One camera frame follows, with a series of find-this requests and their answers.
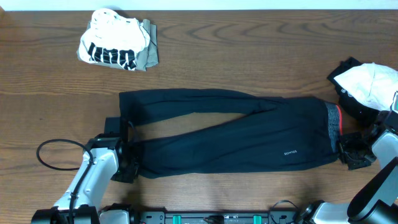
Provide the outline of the black pants with red waistband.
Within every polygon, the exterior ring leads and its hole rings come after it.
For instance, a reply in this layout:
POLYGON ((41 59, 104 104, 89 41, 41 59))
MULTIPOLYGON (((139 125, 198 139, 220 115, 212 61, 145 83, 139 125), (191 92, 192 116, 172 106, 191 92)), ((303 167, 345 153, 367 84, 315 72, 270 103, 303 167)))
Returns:
POLYGON ((122 118, 151 124, 192 113, 240 118, 198 131, 139 143, 139 174, 307 170, 335 162, 342 132, 338 105, 315 97, 258 97, 217 89, 163 89, 119 94, 122 118))

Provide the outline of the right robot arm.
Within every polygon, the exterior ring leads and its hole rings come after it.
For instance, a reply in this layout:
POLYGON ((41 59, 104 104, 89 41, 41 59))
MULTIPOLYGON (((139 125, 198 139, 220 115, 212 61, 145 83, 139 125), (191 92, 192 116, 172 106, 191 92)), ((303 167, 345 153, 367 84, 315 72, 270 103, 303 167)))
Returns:
POLYGON ((397 112, 381 111, 368 133, 345 134, 338 142, 343 162, 359 169, 379 161, 381 170, 350 203, 314 202, 294 217, 294 223, 397 223, 397 112))

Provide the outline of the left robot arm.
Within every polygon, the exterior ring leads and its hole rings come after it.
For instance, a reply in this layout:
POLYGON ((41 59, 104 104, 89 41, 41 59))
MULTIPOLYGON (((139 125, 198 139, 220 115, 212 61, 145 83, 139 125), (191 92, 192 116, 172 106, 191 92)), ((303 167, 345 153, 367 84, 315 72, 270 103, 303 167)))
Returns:
POLYGON ((86 144, 62 139, 83 150, 82 163, 65 193, 52 208, 37 210, 31 222, 41 223, 140 223, 139 213, 129 204, 101 207, 112 180, 134 181, 140 154, 132 148, 137 138, 132 122, 122 117, 106 118, 103 133, 86 144))

